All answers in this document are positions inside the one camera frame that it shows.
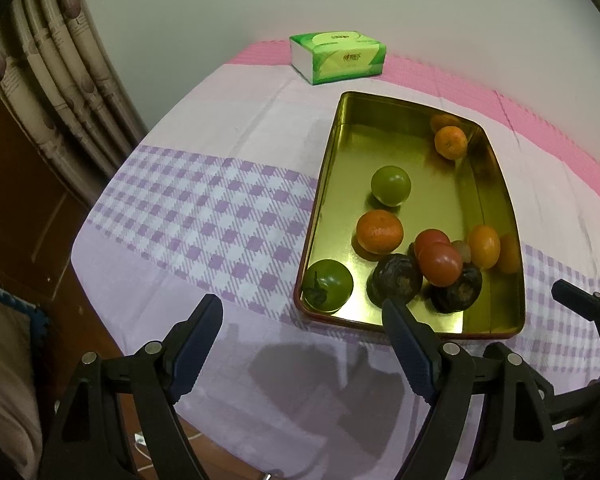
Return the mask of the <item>green tomato on table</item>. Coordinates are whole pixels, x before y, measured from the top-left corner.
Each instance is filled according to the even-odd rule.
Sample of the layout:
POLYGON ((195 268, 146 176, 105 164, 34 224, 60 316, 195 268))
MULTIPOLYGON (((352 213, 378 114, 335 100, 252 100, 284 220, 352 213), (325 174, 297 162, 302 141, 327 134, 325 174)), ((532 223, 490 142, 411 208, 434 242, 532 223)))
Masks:
POLYGON ((353 278, 339 261, 323 259, 311 264, 304 274, 301 297, 314 311, 332 314, 342 308, 353 292, 353 278))

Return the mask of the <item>upper orange tangerine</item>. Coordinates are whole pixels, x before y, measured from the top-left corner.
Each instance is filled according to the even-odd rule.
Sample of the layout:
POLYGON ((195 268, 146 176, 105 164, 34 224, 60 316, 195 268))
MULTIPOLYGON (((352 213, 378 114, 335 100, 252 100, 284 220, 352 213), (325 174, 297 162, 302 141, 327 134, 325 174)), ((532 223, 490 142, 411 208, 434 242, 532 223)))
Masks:
POLYGON ((467 136, 460 127, 442 127, 434 135, 434 148, 440 156, 447 160, 461 159, 467 153, 467 136))

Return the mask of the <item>red tomato on table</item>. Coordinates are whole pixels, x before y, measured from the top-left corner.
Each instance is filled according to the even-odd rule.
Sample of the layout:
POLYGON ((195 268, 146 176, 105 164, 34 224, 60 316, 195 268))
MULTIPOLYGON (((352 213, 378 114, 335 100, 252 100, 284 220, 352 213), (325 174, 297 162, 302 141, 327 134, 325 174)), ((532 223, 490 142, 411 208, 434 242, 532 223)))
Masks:
POLYGON ((462 274, 464 262, 452 245, 434 243, 419 253, 418 264, 431 285, 448 287, 462 274))

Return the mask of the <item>dark mangosteen left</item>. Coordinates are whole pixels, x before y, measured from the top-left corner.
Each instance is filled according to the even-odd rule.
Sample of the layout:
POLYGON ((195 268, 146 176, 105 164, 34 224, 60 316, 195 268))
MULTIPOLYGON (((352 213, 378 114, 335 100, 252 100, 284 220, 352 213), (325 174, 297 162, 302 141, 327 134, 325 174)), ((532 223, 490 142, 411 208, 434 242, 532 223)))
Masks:
POLYGON ((411 254, 390 254, 381 258, 367 281, 367 295, 377 307, 386 300, 406 306, 422 290, 422 272, 411 254))

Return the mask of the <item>orange tangerine in tray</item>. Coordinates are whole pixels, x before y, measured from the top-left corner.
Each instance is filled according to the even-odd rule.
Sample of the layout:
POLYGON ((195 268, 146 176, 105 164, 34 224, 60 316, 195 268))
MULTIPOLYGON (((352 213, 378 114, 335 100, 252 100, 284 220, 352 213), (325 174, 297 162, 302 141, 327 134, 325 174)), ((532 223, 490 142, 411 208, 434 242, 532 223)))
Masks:
POLYGON ((400 219, 392 212, 374 209, 362 214, 355 228, 358 244, 374 255, 387 255, 403 242, 400 219))

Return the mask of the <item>green tissue pack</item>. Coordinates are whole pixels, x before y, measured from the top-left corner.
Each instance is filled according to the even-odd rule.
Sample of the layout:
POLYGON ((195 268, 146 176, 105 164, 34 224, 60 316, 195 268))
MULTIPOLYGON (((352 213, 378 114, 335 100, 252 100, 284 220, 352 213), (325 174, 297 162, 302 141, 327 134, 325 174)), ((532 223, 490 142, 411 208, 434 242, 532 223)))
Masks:
POLYGON ((373 77, 382 73, 387 47, 356 32, 311 32, 289 37, 290 64, 309 83, 373 77))

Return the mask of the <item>gold metal tray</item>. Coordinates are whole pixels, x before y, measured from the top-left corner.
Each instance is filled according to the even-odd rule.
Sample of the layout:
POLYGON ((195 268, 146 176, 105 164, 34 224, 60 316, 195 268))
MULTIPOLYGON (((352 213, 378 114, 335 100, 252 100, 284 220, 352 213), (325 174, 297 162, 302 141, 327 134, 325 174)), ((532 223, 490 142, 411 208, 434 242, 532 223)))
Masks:
POLYGON ((325 324, 382 329, 380 307, 367 295, 378 259, 358 244, 355 225, 380 205, 370 180, 383 166, 402 168, 412 181, 410 196, 393 211, 404 231, 399 252, 406 252, 424 229, 464 240, 480 224, 492 226, 504 244, 504 258, 483 271, 480 296, 470 308, 439 313, 428 299, 416 296, 410 303, 416 320, 457 339, 506 339, 520 333, 526 302, 517 223, 482 125, 430 106, 355 91, 343 93, 336 108, 298 269, 304 275, 314 262, 339 261, 352 274, 353 292, 342 308, 325 314, 309 308, 296 289, 296 308, 325 324), (466 134, 463 158, 447 160, 434 148, 434 135, 445 126, 460 127, 466 134))

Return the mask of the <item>pink purple checked tablecloth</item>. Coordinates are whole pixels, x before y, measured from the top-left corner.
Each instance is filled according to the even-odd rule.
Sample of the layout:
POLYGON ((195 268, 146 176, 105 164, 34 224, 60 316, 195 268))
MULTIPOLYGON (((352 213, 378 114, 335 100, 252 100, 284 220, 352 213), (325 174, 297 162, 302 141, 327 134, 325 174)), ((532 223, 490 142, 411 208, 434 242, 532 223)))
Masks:
POLYGON ((377 78, 311 86, 287 41, 253 44, 178 102, 110 181, 72 264, 124 353, 207 292, 224 321, 178 414, 288 479, 390 479, 426 414, 384 338, 306 320, 292 302, 315 181, 348 90, 427 104, 486 129, 514 203, 527 322, 509 341, 557 390, 600 376, 593 324, 550 296, 600 290, 600 165, 556 127, 466 79, 390 56, 377 78))

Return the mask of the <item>lower orange tangerine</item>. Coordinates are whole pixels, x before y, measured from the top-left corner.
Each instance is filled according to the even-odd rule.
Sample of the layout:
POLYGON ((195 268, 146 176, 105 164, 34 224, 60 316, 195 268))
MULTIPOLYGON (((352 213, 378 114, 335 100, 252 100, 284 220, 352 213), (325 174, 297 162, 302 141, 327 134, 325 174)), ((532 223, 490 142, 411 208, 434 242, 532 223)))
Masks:
POLYGON ((475 226, 467 237, 471 262, 480 269, 491 269, 501 255, 501 240, 492 226, 475 226))

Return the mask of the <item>small red tomato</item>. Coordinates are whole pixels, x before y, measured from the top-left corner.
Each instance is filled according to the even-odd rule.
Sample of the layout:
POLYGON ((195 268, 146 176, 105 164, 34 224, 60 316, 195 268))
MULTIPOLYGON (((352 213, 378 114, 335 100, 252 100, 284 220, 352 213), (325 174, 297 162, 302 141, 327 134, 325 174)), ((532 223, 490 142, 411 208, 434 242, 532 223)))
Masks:
POLYGON ((420 232, 414 240, 414 254, 419 257, 420 253, 433 244, 451 244, 445 232, 438 229, 426 229, 420 232))

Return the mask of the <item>green tomato with stem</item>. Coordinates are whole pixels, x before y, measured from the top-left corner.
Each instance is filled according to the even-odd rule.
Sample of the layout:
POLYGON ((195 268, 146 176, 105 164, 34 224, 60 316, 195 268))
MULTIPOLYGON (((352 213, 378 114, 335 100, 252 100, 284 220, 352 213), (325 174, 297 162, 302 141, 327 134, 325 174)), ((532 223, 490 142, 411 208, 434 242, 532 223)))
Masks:
POLYGON ((412 181, 405 170, 398 166, 383 166, 375 171, 370 180, 373 196, 388 207, 402 205, 411 194, 412 181))

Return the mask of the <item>dark mangosteen right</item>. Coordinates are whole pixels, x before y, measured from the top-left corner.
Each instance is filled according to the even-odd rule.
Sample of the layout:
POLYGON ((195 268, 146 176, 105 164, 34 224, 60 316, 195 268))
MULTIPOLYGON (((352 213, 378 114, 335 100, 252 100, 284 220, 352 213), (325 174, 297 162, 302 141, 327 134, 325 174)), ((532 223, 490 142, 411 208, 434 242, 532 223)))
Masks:
POLYGON ((460 277, 448 287, 428 286, 428 298, 440 313, 463 312, 480 296, 482 273, 472 263, 463 266, 460 277))

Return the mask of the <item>dark mangosteen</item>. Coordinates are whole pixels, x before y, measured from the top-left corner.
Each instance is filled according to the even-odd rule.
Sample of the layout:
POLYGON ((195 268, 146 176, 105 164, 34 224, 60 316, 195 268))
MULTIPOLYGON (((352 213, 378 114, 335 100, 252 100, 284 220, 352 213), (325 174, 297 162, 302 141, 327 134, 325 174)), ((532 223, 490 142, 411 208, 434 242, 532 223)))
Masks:
POLYGON ((422 272, 411 254, 390 254, 381 258, 367 281, 367 295, 377 307, 386 300, 406 306, 422 290, 422 272))
POLYGON ((482 273, 472 263, 463 266, 460 277, 448 287, 428 286, 428 298, 440 313, 463 312, 480 296, 482 273))

